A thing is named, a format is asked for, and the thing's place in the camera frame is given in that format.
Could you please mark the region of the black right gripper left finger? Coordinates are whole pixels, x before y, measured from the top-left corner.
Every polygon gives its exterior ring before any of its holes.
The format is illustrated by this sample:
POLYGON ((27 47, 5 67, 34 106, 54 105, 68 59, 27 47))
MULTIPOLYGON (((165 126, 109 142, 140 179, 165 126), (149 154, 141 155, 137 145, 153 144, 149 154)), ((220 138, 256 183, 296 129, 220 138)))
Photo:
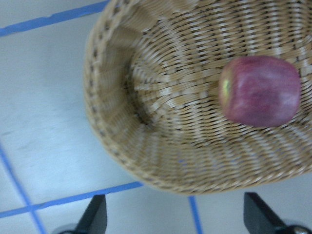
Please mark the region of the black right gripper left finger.
POLYGON ((105 195, 95 195, 91 199, 80 221, 76 234, 104 234, 107 229, 107 207, 105 195))

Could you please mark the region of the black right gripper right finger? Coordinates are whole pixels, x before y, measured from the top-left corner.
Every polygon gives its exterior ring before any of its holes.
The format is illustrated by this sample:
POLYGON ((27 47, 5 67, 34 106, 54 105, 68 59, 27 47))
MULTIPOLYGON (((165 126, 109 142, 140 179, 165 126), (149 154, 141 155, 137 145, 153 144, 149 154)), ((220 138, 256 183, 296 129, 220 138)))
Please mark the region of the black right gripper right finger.
POLYGON ((243 207, 244 225, 250 234, 281 234, 287 229, 287 225, 257 193, 246 192, 243 207))

